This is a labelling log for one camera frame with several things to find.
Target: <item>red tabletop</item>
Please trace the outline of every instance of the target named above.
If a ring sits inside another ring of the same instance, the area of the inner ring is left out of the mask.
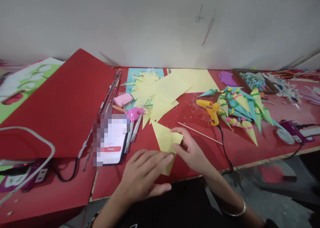
[[[219,89],[224,89],[225,85],[220,82],[220,79],[217,75],[218,72],[220,71],[209,70],[209,73],[215,80]],[[126,82],[127,73],[127,68],[122,69],[122,77],[124,79],[122,79],[121,83]],[[305,85],[310,87],[317,86],[320,88],[319,83],[298,81],[295,83],[298,84],[298,89],[300,91],[306,90],[304,87]],[[119,88],[119,92],[125,92],[125,87],[121,86]],[[205,114],[205,109],[199,107],[195,103],[198,95],[200,94],[190,93],[180,96],[177,99],[179,105],[164,115],[160,119],[159,123],[168,128],[173,128],[176,126],[181,126],[177,123],[181,122],[209,137],[221,141],[220,130],[217,127],[212,127],[210,125],[211,120],[210,117]],[[211,97],[202,97],[201,99],[215,102],[218,99],[218,95],[219,94]],[[300,109],[298,109],[296,106],[291,105],[282,97],[273,98],[273,95],[269,95],[268,98],[270,101],[276,103],[276,105],[267,102],[264,102],[263,104],[270,110],[271,117],[276,121],[285,119],[297,120],[300,124],[320,123],[320,107],[317,105],[309,104],[308,101],[302,99],[302,104],[299,104]],[[259,133],[256,126],[254,127],[259,145],[258,147],[254,145],[243,129],[236,127],[233,129],[233,131],[231,131],[223,121],[221,121],[220,124],[224,134],[225,149],[234,167],[270,159],[273,157],[279,157],[294,152],[299,147],[299,144],[284,144],[274,135],[274,130],[276,127],[271,126],[269,123],[264,121],[262,122],[262,134]],[[193,131],[189,130],[189,132],[217,170],[228,169],[230,167],[223,153],[222,145],[219,145]],[[308,143],[307,145],[303,146],[302,150],[314,148],[319,145],[320,139],[316,138],[315,142]],[[93,187],[93,194],[91,197],[92,200],[112,195],[121,181],[126,162],[139,149],[159,150],[152,125],[146,125],[143,130],[142,126],[140,126],[136,141],[131,143],[130,151],[124,156],[123,162],[120,165],[105,166],[100,169]],[[175,182],[196,176],[199,176],[199,174],[192,171],[186,165],[186,163],[179,156],[177,156],[170,176],[161,175],[157,182]]]
[[[72,181],[63,183],[49,169],[43,183],[36,185],[27,193],[17,191],[0,207],[0,226],[11,221],[41,216],[88,204],[96,168],[93,158],[89,160],[86,171],[83,171],[90,147],[86,147],[79,160],[78,173]],[[65,179],[71,177],[75,158],[57,158],[53,160],[55,167],[61,170]],[[7,193],[0,193],[0,199]]]

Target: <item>human hand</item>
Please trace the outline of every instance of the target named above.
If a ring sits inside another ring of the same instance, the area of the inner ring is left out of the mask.
[[[124,169],[122,180],[115,191],[116,195],[131,205],[171,190],[168,183],[159,185],[154,182],[172,159],[173,155],[166,152],[137,151]]]
[[[212,171],[216,171],[204,155],[201,148],[185,128],[175,127],[170,131],[178,132],[183,135],[182,144],[187,148],[187,151],[185,151],[179,144],[174,144],[174,149],[192,170],[207,176],[210,175]]]

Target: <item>silver bangle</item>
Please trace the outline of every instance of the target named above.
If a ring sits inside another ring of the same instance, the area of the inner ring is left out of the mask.
[[[228,212],[225,212],[225,211],[222,210],[222,209],[221,209],[221,210],[222,210],[224,213],[226,213],[227,215],[233,216],[233,217],[237,217],[237,216],[243,215],[243,214],[246,212],[246,203],[244,202],[242,196],[240,196],[240,197],[241,197],[241,199],[242,199],[242,201],[243,201],[243,210],[242,210],[239,214],[233,215],[233,214],[229,214]]]

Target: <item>pink eraser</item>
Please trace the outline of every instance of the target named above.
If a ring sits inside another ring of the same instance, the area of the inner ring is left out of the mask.
[[[133,100],[133,97],[129,93],[124,93],[123,95],[119,95],[118,97],[114,98],[114,102],[118,106],[124,106],[125,104],[129,103]]]

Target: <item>yellow glue gun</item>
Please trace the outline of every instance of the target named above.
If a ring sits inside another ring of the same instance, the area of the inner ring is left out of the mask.
[[[220,108],[219,103],[213,103],[211,101],[206,101],[206,100],[197,100],[196,103],[207,110],[207,114],[210,115],[212,120],[211,125],[213,126],[219,125],[219,119],[217,116],[217,111]]]

